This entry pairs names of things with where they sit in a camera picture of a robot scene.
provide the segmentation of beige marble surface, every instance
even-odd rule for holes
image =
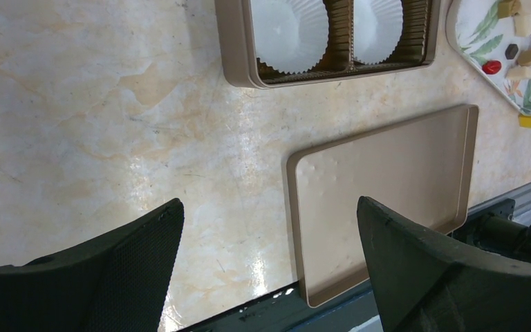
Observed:
[[[531,181],[531,130],[444,34],[428,69],[258,91],[223,77],[212,0],[0,0],[0,265],[179,197],[160,330],[188,326],[296,280],[286,156],[466,102],[476,204]]]

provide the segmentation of gold muffin pan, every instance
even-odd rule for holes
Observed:
[[[436,53],[441,0],[402,0],[404,25],[394,53],[381,64],[353,60],[353,1],[323,0],[329,18],[328,47],[305,73],[280,73],[255,55],[250,0],[215,0],[223,70],[235,86],[271,89],[329,82],[429,66]]]

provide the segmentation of white chocolate piece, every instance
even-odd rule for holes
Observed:
[[[529,37],[531,35],[531,14],[514,16],[514,29],[517,37]]]
[[[518,14],[528,15],[531,14],[531,0],[519,0],[520,6],[518,9]]]
[[[531,80],[531,67],[514,67],[507,71],[505,78],[512,81]]]

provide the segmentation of decorative plate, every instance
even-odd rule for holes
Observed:
[[[531,116],[531,80],[505,78],[508,69],[517,66],[515,59],[505,58],[506,48],[516,44],[519,52],[527,50],[531,37],[516,37],[511,17],[498,19],[498,0],[453,0],[447,15],[447,39],[520,113]],[[490,60],[502,63],[496,75],[487,75],[481,69]]]

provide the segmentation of rectangular metal tray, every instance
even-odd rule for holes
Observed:
[[[443,234],[464,224],[477,118],[477,106],[454,107],[288,159],[297,272],[310,307],[369,278],[357,228],[360,196]]]
[[[256,57],[250,2],[215,0],[223,71],[235,86],[271,89],[330,82],[422,68],[434,61],[441,0],[402,0],[402,38],[392,56],[376,65],[353,61],[353,0],[323,0],[328,48],[318,65],[300,74],[282,74]]]

